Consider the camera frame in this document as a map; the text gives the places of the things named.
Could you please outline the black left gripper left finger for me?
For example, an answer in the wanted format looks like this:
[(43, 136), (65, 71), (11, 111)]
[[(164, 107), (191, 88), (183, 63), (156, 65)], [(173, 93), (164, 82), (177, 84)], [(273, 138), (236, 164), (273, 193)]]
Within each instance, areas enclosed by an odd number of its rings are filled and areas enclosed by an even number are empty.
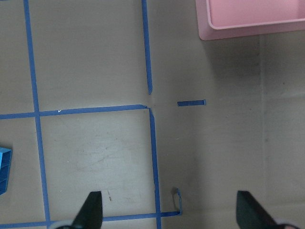
[(103, 220), (102, 214), (102, 193), (100, 191), (90, 192), (76, 215), (72, 228), (100, 229)]

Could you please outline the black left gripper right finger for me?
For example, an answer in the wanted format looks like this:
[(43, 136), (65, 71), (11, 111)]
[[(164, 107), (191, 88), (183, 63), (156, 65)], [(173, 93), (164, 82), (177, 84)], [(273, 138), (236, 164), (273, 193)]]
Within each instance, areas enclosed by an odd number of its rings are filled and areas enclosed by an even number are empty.
[(271, 229), (276, 221), (260, 205), (249, 191), (238, 191), (236, 221), (240, 229)]

